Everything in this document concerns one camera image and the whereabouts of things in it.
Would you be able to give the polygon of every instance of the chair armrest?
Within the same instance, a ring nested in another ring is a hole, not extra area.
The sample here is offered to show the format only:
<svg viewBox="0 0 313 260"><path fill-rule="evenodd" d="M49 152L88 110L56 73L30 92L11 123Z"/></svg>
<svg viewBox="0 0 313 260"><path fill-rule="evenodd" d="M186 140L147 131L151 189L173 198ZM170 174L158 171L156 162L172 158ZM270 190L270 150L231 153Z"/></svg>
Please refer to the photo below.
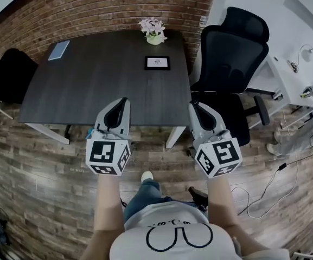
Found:
<svg viewBox="0 0 313 260"><path fill-rule="evenodd" d="M245 116L253 115L259 113L261 122L263 125L270 124L270 117L269 113L267 111L267 108L264 104L264 100L261 98L261 96L254 96L255 106L251 107L249 109L246 109Z"/></svg>

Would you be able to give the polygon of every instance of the gray pants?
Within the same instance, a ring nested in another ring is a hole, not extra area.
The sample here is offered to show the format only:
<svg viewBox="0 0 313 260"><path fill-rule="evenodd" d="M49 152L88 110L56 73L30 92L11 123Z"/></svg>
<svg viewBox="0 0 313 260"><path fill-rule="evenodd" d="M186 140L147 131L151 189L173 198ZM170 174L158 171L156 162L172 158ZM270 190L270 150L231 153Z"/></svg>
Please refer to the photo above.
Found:
<svg viewBox="0 0 313 260"><path fill-rule="evenodd" d="M302 126L294 135L282 137L280 144L274 145L276 154L290 155L313 146L313 118Z"/></svg>

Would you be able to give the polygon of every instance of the human arm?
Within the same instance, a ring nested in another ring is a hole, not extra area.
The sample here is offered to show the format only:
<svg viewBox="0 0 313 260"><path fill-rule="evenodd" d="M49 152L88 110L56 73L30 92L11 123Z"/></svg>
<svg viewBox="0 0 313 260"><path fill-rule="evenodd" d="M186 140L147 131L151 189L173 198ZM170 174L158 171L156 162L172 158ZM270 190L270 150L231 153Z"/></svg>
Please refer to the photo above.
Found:
<svg viewBox="0 0 313 260"><path fill-rule="evenodd" d="M209 223L223 228L237 239L243 256L268 249L249 236L239 224L226 175L208 181L208 218Z"/></svg>
<svg viewBox="0 0 313 260"><path fill-rule="evenodd" d="M114 240L124 231L119 177L99 175L94 234L80 260L108 260Z"/></svg>

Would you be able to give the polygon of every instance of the framed sign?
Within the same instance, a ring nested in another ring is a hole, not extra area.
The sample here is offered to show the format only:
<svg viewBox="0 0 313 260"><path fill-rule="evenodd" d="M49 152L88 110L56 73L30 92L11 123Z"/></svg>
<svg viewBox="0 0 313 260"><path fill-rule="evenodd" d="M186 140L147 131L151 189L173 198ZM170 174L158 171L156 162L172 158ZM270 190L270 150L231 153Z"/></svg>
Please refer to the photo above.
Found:
<svg viewBox="0 0 313 260"><path fill-rule="evenodd" d="M170 70L168 56L146 56L145 70Z"/></svg>

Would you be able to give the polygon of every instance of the white t-shirt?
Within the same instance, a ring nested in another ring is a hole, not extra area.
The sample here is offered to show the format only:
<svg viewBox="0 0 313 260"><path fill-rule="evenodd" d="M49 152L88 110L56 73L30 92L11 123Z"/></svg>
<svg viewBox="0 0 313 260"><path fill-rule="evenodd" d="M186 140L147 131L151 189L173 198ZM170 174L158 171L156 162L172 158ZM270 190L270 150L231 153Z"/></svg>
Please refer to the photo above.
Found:
<svg viewBox="0 0 313 260"><path fill-rule="evenodd" d="M240 251L229 234L209 224L197 208L180 202L151 204L125 223L113 243L110 260L239 260ZM253 253L244 259L290 259L286 249Z"/></svg>

